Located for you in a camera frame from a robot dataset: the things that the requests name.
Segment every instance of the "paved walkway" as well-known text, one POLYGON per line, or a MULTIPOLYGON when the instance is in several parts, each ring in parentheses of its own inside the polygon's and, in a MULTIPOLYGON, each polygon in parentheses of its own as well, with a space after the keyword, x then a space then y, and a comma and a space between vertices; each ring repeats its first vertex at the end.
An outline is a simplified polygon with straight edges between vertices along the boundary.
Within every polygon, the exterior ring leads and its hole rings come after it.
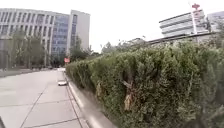
POLYGON ((0 78, 0 116, 6 128, 87 128, 58 71, 0 78))

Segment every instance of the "sidewalk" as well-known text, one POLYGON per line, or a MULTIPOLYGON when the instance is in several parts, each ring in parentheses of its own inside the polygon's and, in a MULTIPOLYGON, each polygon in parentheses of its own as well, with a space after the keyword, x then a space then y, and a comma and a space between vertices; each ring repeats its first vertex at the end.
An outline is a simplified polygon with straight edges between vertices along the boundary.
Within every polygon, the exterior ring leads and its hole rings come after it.
POLYGON ((0 79, 0 116, 6 128, 88 128, 68 86, 57 71, 0 79))

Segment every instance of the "distant building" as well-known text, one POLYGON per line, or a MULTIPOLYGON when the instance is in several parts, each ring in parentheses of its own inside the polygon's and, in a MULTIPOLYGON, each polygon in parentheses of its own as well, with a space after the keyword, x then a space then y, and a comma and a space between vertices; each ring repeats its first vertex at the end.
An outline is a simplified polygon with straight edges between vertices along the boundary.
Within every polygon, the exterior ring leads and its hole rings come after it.
POLYGON ((208 14, 208 20, 211 24, 211 30, 213 32, 218 32, 219 31, 218 23, 219 22, 224 23, 224 11, 208 14))
MULTIPOLYGON (((194 13, 194 15, 197 17, 195 19, 197 32, 207 32, 205 28, 206 20, 203 10, 198 10, 197 13, 194 13)), ((172 37, 182 34, 191 35, 194 33, 192 16, 190 12, 162 20, 159 23, 164 37, 172 37)))
POLYGON ((15 30, 27 36, 39 34, 49 54, 69 53, 75 36, 82 48, 89 47, 90 15, 72 10, 70 14, 30 9, 0 9, 0 42, 10 40, 15 30))

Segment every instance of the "hedge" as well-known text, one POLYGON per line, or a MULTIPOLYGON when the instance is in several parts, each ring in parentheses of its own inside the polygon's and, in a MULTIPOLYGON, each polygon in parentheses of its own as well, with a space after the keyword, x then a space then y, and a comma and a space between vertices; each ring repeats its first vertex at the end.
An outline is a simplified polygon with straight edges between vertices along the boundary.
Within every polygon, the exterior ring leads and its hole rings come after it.
POLYGON ((119 128, 223 128, 223 69, 222 49, 186 43, 73 62, 66 72, 119 128))

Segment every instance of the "curb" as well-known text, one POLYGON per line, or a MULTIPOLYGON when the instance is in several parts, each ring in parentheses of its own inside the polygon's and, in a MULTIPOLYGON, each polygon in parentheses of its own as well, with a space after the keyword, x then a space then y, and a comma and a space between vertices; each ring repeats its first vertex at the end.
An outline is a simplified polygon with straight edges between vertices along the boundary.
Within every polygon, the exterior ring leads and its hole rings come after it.
POLYGON ((97 109, 65 75, 69 89, 75 98, 78 107, 83 113, 89 128, 117 128, 107 117, 97 109))

